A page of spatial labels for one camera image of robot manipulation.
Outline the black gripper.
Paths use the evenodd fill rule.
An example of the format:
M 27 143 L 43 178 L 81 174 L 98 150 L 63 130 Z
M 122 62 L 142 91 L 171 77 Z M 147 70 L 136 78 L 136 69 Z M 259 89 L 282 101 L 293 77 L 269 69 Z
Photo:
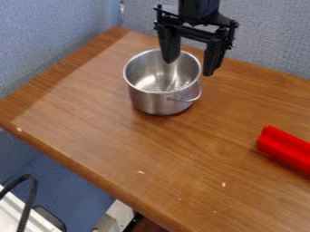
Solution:
M 203 75 L 211 76 L 220 67 L 226 49 L 234 46 L 239 23 L 219 13 L 220 0 L 178 0 L 176 5 L 158 4 L 155 30 L 162 58 L 172 63 L 180 55 L 180 40 L 207 44 Z

